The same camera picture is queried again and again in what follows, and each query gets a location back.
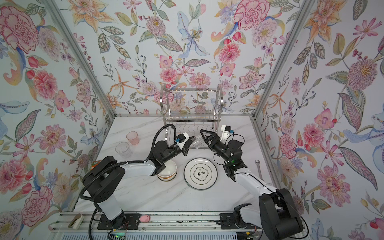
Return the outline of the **clear drinking glass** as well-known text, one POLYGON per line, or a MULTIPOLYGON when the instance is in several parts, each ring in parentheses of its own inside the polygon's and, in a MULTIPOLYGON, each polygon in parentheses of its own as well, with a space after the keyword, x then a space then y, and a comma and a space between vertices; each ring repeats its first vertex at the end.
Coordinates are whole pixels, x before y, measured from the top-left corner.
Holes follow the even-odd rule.
POLYGON ((204 139, 203 139, 203 137, 202 136, 199 136, 199 137, 197 137, 194 141, 193 141, 193 143, 192 143, 192 145, 191 145, 191 148, 192 149, 203 149, 204 147, 206 147, 207 145, 206 145, 206 143, 205 143, 205 141, 204 141, 204 139))

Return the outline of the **orange white bowl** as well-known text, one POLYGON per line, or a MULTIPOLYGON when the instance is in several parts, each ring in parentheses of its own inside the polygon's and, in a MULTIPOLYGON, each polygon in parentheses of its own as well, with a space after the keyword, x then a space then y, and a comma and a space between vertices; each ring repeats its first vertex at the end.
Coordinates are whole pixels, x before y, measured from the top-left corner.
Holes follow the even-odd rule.
POLYGON ((157 177, 163 182, 169 182, 177 175, 177 165, 174 161, 169 160, 165 163, 165 166, 165 169, 162 170, 157 177))

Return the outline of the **white plate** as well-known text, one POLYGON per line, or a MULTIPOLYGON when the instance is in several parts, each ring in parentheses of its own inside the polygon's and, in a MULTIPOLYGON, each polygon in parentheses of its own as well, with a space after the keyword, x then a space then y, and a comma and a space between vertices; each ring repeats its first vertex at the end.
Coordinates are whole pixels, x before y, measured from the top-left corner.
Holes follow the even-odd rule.
POLYGON ((211 188, 218 179, 218 171, 212 161, 205 158, 190 160, 184 168, 186 184, 198 191, 211 188))

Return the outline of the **pink rimmed glass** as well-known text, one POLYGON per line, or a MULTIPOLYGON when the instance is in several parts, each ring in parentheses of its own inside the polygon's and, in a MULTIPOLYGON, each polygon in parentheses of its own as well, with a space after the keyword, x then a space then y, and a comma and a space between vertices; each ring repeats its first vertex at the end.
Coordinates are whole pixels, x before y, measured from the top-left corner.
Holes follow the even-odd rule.
POLYGON ((139 135, 136 131, 131 131, 126 135, 127 140, 133 146, 137 146, 140 143, 139 135))

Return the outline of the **clear faceted glass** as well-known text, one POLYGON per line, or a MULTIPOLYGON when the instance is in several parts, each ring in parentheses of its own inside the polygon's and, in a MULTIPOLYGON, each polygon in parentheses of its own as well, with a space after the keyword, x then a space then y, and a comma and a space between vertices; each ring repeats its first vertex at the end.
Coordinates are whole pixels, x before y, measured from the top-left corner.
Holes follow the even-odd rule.
POLYGON ((131 150, 130 144, 127 142, 118 143, 115 147, 115 151, 123 159, 129 159, 132 156, 132 150, 131 150))

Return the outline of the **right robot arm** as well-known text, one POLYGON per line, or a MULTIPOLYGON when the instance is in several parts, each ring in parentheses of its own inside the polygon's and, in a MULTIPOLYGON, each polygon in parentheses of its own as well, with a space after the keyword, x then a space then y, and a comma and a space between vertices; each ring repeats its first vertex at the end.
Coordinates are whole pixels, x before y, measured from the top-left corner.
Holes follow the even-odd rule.
POLYGON ((247 225, 260 227, 270 240, 296 239, 304 225, 290 192, 274 188, 252 174, 242 159, 242 142, 224 141, 208 130, 201 130, 200 134, 209 149, 224 160, 227 177, 258 199, 257 209, 249 203, 234 208, 235 225, 241 229, 247 225))

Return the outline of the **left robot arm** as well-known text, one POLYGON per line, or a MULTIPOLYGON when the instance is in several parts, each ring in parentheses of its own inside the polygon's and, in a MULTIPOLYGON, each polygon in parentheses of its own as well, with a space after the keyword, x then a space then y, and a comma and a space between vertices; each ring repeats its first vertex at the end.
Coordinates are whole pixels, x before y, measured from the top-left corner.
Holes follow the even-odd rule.
POLYGON ((166 168, 166 162, 179 154, 186 156, 195 140, 195 136, 184 133, 177 136, 172 146, 159 141, 151 147, 149 159, 145 161, 117 162, 112 156, 104 158, 83 178, 80 199, 92 202, 96 210, 107 218, 109 227, 122 228, 127 218, 114 196, 121 180, 160 174, 166 168))

